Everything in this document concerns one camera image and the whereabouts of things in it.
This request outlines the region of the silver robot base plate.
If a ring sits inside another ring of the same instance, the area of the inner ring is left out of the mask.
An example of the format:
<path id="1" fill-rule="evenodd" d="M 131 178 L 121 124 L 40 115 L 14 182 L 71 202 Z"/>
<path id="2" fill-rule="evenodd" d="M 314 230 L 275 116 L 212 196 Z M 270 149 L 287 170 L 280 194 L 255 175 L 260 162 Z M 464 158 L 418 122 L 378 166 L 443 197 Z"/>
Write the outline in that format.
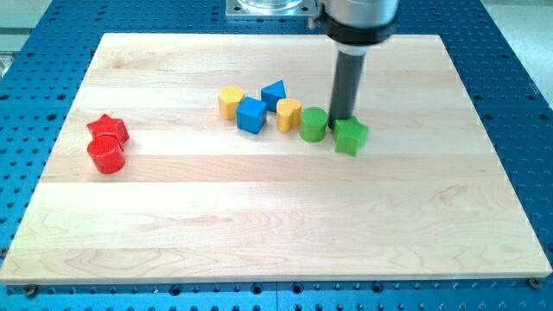
<path id="1" fill-rule="evenodd" d="M 315 0 L 226 0 L 226 16 L 310 16 Z"/>

